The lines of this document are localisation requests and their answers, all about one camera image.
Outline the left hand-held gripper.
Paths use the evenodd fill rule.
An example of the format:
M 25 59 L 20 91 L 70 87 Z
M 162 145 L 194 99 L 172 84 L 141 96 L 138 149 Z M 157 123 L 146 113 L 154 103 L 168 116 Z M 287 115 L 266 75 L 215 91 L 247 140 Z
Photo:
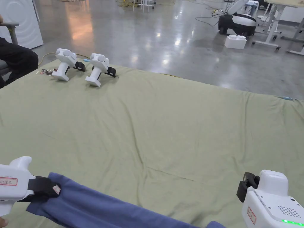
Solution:
M 17 201 L 46 202 L 59 197 L 61 185 L 50 178 L 31 175 L 30 163 L 30 156 L 22 156 L 9 165 L 0 165 L 0 216 L 8 215 Z

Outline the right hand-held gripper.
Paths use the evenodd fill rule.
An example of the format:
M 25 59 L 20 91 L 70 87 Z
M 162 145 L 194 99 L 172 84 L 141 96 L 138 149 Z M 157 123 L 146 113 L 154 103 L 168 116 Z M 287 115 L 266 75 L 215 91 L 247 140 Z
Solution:
M 304 208 L 288 194 L 287 177 L 271 170 L 245 172 L 237 197 L 247 228 L 303 228 Z

